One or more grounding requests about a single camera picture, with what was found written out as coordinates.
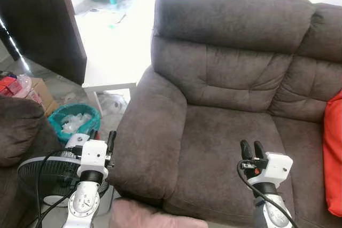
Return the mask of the pink plush pillow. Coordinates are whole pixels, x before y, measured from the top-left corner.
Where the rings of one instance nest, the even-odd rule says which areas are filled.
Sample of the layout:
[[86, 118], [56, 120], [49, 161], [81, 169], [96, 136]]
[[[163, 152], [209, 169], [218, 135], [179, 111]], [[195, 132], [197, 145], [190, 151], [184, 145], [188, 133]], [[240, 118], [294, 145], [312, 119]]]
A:
[[168, 214], [132, 199], [113, 201], [109, 228], [208, 228], [204, 220]]

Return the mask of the brown fabric sofa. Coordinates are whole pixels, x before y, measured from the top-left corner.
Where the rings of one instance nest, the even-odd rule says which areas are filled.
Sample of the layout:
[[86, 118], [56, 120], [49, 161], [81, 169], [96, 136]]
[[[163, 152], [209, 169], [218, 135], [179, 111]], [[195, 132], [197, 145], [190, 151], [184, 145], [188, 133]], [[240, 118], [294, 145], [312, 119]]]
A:
[[299, 228], [342, 228], [325, 196], [323, 128], [341, 89], [342, 6], [309, 0], [156, 0], [151, 65], [117, 128], [123, 196], [254, 228], [242, 140], [293, 160], [278, 188]]

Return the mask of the black floor fan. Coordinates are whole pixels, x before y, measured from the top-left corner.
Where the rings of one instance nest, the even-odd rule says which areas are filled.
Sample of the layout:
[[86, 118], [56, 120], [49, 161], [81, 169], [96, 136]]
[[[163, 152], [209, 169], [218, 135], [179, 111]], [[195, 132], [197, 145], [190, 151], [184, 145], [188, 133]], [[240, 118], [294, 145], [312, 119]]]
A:
[[80, 157], [72, 148], [59, 150], [49, 158], [39, 156], [22, 162], [18, 169], [19, 180], [28, 186], [25, 191], [32, 197], [31, 209], [53, 206], [62, 196], [69, 196], [79, 182], [76, 174], [79, 166]]

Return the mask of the red pillow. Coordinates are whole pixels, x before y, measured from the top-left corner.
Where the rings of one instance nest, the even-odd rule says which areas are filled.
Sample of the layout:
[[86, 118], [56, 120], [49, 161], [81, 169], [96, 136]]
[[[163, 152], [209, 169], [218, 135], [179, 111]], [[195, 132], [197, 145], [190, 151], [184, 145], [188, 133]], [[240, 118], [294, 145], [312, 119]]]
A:
[[342, 90], [327, 102], [323, 117], [323, 181], [328, 211], [342, 217]]

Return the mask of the crumpled plastic waste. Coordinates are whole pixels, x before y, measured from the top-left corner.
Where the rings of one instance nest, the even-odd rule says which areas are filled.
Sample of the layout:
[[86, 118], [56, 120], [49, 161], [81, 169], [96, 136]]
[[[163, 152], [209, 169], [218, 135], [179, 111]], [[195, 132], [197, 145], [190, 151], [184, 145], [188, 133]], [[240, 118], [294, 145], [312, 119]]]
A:
[[61, 119], [61, 132], [76, 133], [78, 129], [92, 119], [92, 115], [88, 113], [78, 113], [77, 115], [67, 115]]

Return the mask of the teal woven waste basket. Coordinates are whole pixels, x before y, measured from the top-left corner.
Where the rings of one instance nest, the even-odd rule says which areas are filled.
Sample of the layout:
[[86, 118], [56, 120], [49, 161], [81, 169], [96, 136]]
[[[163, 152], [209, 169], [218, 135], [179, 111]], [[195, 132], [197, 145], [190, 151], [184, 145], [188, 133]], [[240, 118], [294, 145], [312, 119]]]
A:
[[84, 135], [88, 135], [88, 131], [90, 129], [99, 130], [101, 113], [95, 107], [83, 103], [74, 103], [59, 106], [59, 108], [57, 108], [48, 117], [48, 121], [54, 129], [56, 135], [58, 135], [59, 142], [61, 142], [62, 145], [66, 145], [66, 143], [70, 140], [71, 136], [75, 135], [76, 133], [61, 132], [61, 119], [63, 119], [67, 115], [77, 115], [78, 113], [88, 113], [92, 115], [92, 119], [87, 123], [83, 124], [83, 126], [81, 126], [76, 133], [83, 133]]

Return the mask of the white plastic bag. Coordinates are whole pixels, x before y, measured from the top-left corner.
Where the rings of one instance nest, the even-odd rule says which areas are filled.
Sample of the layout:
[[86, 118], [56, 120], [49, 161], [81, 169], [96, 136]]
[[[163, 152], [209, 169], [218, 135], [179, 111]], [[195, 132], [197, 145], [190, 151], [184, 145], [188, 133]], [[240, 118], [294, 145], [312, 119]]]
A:
[[123, 115], [130, 102], [129, 93], [99, 93], [98, 101], [103, 115]]

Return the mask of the cardboard box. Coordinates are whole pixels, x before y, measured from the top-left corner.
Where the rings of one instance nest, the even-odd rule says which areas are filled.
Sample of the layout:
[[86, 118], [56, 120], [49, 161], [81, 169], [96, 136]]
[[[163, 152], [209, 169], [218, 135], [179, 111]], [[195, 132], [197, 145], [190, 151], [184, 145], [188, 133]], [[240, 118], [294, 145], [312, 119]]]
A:
[[30, 79], [32, 82], [32, 92], [34, 93], [31, 97], [42, 105], [45, 116], [49, 117], [59, 107], [59, 104], [42, 78], [30, 77]]

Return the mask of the white table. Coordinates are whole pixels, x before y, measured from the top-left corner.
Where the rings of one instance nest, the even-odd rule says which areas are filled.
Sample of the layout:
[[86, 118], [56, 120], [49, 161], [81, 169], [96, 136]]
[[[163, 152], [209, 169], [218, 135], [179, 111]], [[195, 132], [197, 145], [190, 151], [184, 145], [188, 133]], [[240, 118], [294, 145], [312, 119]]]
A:
[[82, 88], [98, 111], [98, 93], [135, 92], [151, 64], [154, 0], [118, 0], [116, 4], [86, 1], [75, 15], [87, 65]]

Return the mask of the clear plastic bag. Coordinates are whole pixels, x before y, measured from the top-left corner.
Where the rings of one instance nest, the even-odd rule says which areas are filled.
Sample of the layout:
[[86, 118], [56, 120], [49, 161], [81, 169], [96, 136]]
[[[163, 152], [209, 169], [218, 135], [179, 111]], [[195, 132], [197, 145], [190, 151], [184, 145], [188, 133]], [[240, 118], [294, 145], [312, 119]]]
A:
[[32, 79], [29, 76], [17, 75], [17, 82], [21, 86], [21, 89], [14, 94], [14, 98], [31, 99], [39, 104], [42, 104], [42, 99], [39, 94], [33, 89]]

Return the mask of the red package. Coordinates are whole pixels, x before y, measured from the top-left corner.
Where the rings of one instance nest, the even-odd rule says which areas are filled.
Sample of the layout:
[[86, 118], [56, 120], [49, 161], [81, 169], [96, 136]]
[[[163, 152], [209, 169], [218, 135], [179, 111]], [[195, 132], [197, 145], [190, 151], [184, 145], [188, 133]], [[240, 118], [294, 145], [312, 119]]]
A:
[[12, 97], [23, 89], [16, 77], [5, 76], [0, 78], [0, 96]]

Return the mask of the dark wooden door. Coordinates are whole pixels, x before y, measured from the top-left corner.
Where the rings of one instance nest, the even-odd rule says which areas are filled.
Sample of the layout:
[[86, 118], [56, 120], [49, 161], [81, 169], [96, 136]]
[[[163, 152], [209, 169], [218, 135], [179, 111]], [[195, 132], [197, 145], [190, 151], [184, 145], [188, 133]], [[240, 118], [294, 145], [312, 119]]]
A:
[[82, 85], [87, 56], [71, 0], [0, 0], [0, 38], [13, 39], [10, 53]]

